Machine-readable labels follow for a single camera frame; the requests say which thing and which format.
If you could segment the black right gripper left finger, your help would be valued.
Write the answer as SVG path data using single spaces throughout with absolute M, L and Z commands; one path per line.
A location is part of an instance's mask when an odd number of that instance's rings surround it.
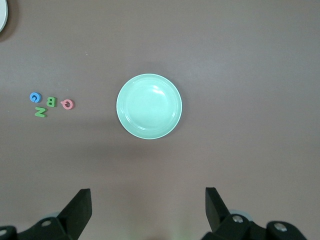
M 0 226 L 0 240 L 78 240 L 91 216 L 91 190 L 81 189 L 57 216 L 41 219 L 25 231 Z

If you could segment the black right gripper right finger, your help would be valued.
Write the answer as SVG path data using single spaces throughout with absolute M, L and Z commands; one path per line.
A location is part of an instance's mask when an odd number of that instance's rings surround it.
M 201 240 L 307 240 L 294 225 L 270 221 L 263 228 L 240 213 L 231 213 L 215 187 L 205 189 L 205 213 L 211 231 Z

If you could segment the green letter N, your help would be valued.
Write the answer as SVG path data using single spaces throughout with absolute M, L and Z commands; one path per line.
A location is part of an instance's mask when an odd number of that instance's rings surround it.
M 39 117 L 39 118 L 46 118 L 47 117 L 47 111 L 48 109 L 45 108 L 45 107 L 35 107 L 35 113 L 34 115 L 36 117 Z

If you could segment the pink letter Q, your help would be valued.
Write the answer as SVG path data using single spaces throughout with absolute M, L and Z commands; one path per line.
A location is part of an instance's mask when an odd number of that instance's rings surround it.
M 75 107 L 75 103 L 72 99 L 64 99 L 60 104 L 65 110 L 72 110 Z

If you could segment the light green plate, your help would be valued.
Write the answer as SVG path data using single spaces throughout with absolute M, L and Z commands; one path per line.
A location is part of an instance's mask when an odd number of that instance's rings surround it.
M 179 124 L 183 102 L 177 87 L 167 78 L 144 73 L 128 80 L 116 100 L 116 113 L 131 135 L 155 140 L 171 133 Z

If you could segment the beige plate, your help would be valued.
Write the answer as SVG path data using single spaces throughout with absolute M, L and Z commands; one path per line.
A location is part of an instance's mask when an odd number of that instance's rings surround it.
M 0 0 L 0 33 L 6 26 L 9 15 L 7 0 Z

